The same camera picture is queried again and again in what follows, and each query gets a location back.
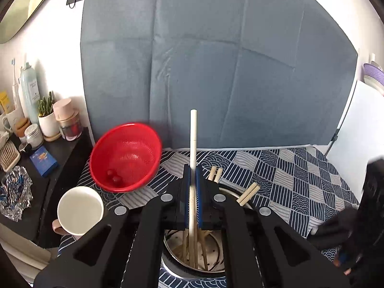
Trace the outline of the chopstick in holder right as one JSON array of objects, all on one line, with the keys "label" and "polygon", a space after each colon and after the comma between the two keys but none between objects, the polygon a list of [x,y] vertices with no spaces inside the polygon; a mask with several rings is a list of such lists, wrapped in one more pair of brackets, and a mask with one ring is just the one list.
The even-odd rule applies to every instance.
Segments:
[{"label": "chopstick in holder right", "polygon": [[243,200],[257,187],[257,183],[253,182],[251,186],[249,186],[245,192],[237,199],[237,202],[241,205],[244,205],[247,202],[243,203]]}]

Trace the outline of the chopstick in holder left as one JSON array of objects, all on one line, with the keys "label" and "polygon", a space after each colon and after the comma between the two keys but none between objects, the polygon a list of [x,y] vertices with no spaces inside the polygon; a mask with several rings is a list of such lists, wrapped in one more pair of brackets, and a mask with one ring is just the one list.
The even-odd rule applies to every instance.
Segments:
[{"label": "chopstick in holder left", "polygon": [[213,180],[214,180],[214,177],[215,177],[215,175],[216,175],[216,169],[217,169],[216,166],[212,166],[212,167],[211,167],[210,174],[209,174],[209,176],[208,176],[208,179],[209,179],[210,181],[213,181]]}]

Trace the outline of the black side shelf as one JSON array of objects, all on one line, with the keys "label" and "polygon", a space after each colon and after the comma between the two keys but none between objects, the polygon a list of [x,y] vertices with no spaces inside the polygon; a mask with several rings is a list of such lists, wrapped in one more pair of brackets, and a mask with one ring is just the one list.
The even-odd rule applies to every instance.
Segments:
[{"label": "black side shelf", "polygon": [[33,199],[30,207],[23,211],[21,220],[15,222],[1,215],[1,224],[35,245],[48,249],[60,245],[61,236],[53,231],[51,225],[57,218],[57,206],[62,195],[77,185],[93,184],[87,167],[92,142],[89,130],[85,128],[74,141],[59,138],[54,142],[44,142],[44,146],[58,166],[44,178],[29,157],[21,157],[18,164],[25,167],[33,182]]}]

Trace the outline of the chopstick in holder middle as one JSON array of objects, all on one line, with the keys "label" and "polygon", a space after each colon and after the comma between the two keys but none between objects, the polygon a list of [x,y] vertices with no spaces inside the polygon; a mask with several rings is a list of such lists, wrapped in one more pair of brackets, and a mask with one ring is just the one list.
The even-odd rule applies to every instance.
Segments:
[{"label": "chopstick in holder middle", "polygon": [[221,178],[221,175],[222,175],[222,171],[223,169],[222,168],[219,168],[216,172],[216,175],[215,175],[215,178],[214,178],[214,182],[218,183],[220,178]]}]

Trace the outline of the chopstick in holder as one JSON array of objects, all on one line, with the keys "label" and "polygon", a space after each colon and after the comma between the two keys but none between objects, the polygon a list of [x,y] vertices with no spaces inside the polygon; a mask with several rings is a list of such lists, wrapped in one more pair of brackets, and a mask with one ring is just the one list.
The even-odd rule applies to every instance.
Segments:
[{"label": "chopstick in holder", "polygon": [[216,166],[212,166],[212,167],[211,167],[210,174],[209,174],[209,176],[208,176],[208,179],[209,179],[210,181],[213,181],[213,180],[214,180],[214,177],[215,177],[215,175],[216,175],[216,169],[217,169]]},{"label": "chopstick in holder", "polygon": [[247,202],[243,203],[243,200],[257,187],[257,183],[253,182],[251,186],[249,186],[245,192],[237,199],[237,202],[241,205],[244,205]]},{"label": "chopstick in holder", "polygon": [[219,168],[216,172],[216,175],[215,175],[215,178],[214,178],[214,182],[218,183],[220,178],[221,178],[221,175],[222,175],[222,171],[223,169],[222,168]]}]

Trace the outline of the glass candle jar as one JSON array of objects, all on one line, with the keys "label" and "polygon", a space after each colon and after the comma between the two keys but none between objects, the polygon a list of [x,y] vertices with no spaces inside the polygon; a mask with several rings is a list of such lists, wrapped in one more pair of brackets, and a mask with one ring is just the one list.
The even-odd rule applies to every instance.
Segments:
[{"label": "glass candle jar", "polygon": [[75,109],[73,115],[66,120],[58,121],[59,130],[63,139],[73,141],[83,132],[79,110]]}]

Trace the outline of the wooden chopstick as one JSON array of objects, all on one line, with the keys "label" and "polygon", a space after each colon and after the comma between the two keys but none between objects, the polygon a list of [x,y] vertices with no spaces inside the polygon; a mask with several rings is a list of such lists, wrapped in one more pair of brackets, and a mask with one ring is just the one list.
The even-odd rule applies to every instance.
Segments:
[{"label": "wooden chopstick", "polygon": [[190,112],[190,185],[189,185],[189,265],[197,264],[197,202],[196,202],[196,166],[197,166],[197,110]]},{"label": "wooden chopstick", "polygon": [[243,200],[243,203],[248,202],[259,190],[260,190],[260,186],[259,186],[259,184],[257,184],[257,187]]}]

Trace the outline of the electric toothbrush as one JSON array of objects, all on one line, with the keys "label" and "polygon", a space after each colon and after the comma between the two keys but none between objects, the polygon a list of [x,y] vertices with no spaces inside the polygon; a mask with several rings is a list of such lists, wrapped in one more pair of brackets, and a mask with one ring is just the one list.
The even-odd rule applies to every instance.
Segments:
[{"label": "electric toothbrush", "polygon": [[15,109],[18,109],[18,108],[21,108],[21,103],[19,100],[19,93],[18,93],[18,80],[16,78],[15,58],[12,59],[11,64],[12,64],[12,70],[13,70],[12,95],[13,95]]}]

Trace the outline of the pink lidded jar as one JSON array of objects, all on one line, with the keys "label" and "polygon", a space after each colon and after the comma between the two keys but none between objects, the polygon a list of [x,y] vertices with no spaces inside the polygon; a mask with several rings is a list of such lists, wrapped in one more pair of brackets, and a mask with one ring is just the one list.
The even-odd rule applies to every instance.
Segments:
[{"label": "pink lidded jar", "polygon": [[55,102],[53,112],[58,122],[68,120],[74,113],[72,99],[69,97]]}]

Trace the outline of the small potted succulent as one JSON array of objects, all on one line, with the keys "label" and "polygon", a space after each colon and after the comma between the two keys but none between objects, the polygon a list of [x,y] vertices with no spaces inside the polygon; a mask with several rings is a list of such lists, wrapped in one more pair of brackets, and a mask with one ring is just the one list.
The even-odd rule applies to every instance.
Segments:
[{"label": "small potted succulent", "polygon": [[53,112],[53,104],[55,98],[53,92],[49,92],[47,97],[43,97],[38,101],[38,122],[42,134],[46,138],[51,138],[59,134],[59,124],[56,121]]}]

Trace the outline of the white board panel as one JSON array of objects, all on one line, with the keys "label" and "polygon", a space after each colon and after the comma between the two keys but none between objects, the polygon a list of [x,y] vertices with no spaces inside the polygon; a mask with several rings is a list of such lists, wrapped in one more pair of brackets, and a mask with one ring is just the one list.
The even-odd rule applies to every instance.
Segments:
[{"label": "white board panel", "polygon": [[366,166],[380,157],[383,157],[383,96],[359,81],[327,159],[360,200]]}]

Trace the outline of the white round tin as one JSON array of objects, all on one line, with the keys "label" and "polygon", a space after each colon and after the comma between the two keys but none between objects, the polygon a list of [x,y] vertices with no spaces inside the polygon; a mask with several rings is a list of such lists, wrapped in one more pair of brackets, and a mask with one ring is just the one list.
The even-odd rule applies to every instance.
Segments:
[{"label": "white round tin", "polygon": [[44,142],[42,131],[40,131],[38,124],[31,124],[27,127],[24,135],[27,143],[31,145],[33,150],[39,148]]}]

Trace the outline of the crystal glass tray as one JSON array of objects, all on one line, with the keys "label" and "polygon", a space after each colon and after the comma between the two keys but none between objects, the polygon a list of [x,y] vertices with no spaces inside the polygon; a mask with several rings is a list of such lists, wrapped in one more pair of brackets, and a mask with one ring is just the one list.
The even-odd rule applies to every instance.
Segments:
[{"label": "crystal glass tray", "polygon": [[25,209],[31,206],[33,182],[25,167],[15,166],[1,179],[1,214],[18,222]]}]

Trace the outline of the beige ceramic mug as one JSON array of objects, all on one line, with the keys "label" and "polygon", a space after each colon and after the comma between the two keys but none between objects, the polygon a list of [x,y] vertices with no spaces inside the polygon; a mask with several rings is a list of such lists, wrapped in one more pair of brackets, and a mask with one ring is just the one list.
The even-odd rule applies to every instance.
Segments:
[{"label": "beige ceramic mug", "polygon": [[79,239],[91,230],[105,214],[101,196],[90,187],[77,186],[63,194],[57,206],[53,231]]}]

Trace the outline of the blue patterned tablecloth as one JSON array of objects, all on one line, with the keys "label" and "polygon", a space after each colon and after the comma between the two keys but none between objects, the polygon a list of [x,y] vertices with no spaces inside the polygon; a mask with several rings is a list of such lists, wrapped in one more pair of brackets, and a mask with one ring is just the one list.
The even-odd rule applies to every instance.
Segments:
[{"label": "blue patterned tablecloth", "polygon": [[[214,150],[197,153],[204,175],[221,171],[219,186],[231,198],[239,197],[256,183],[260,190],[247,208],[269,207],[297,233],[309,231],[358,199],[336,168],[314,147],[275,150]],[[159,287],[225,287],[221,234],[212,232],[200,249],[198,272],[181,264],[181,231],[165,233]]]}]

